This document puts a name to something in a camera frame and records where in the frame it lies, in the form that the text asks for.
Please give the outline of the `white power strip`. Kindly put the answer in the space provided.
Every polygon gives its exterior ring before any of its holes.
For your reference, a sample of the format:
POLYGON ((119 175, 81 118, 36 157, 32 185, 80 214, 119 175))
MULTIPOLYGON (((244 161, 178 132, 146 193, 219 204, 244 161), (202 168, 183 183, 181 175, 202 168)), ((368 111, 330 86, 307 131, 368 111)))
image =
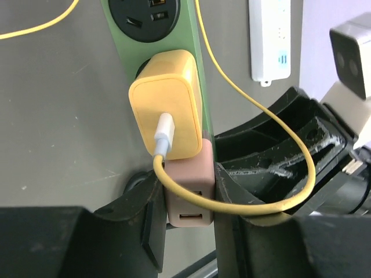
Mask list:
POLYGON ((250 0, 251 76, 262 87, 291 74, 291 2, 250 0))

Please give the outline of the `green power strip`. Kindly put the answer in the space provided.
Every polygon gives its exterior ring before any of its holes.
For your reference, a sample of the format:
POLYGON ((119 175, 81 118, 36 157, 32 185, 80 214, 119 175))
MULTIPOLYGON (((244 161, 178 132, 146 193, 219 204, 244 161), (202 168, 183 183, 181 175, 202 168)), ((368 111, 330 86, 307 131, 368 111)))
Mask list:
MULTIPOLYGON (((196 61, 202 95, 202 139, 212 132, 207 105, 206 81, 193 1, 103 1, 102 7, 119 58, 128 77, 129 88, 154 55, 186 50, 196 61)), ((174 121, 163 113, 155 131, 154 165, 168 159, 174 136, 174 121)))

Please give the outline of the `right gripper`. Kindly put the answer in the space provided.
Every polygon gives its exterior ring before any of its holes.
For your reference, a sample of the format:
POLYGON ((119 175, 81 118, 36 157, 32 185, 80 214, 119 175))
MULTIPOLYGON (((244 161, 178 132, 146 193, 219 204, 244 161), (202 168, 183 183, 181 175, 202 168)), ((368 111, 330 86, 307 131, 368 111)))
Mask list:
MULTIPOLYGON (((366 214, 370 209, 370 149, 353 146, 355 132, 329 105, 291 87, 272 106, 308 147, 316 185, 291 215, 366 214)), ((274 203, 298 194, 308 177, 304 155, 266 114, 219 134, 216 139, 217 200, 274 203)))

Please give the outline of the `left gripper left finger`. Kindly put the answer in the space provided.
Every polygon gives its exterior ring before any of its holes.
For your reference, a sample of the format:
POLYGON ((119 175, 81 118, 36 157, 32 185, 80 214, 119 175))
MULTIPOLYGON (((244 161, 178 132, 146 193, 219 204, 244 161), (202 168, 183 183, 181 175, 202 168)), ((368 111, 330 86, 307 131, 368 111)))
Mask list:
POLYGON ((157 277, 166 206, 153 172, 104 207, 1 208, 2 277, 157 277))

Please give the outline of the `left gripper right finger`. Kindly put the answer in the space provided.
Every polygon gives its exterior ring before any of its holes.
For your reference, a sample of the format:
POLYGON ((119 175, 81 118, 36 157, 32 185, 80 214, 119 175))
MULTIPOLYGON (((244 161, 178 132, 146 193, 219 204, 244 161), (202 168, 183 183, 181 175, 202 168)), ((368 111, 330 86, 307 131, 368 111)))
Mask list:
POLYGON ((369 277, 370 209, 214 219, 220 277, 369 277))

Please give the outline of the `orange small charger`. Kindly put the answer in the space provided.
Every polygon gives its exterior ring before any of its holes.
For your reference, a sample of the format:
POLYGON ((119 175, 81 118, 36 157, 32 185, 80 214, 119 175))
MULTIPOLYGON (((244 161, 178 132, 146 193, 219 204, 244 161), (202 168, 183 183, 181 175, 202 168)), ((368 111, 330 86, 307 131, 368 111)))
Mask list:
POLYGON ((144 145, 155 153, 155 131, 163 113, 174 121, 168 159, 186 159, 202 149, 202 95, 194 56, 186 50, 154 55, 129 88, 129 101, 144 145))

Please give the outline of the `brown pink small charger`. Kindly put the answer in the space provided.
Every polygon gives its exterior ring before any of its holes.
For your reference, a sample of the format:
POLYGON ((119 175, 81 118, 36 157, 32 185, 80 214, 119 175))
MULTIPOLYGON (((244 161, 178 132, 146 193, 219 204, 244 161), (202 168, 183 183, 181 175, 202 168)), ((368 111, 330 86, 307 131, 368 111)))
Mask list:
MULTIPOLYGON (((176 183, 189 191, 208 198, 215 197, 215 175, 213 147, 210 140, 202 140, 202 149, 193 158, 168 160, 165 172, 176 183)), ((165 191, 166 208, 169 223, 175 227, 208 226, 213 222, 214 214, 210 210, 195 206, 165 191)))

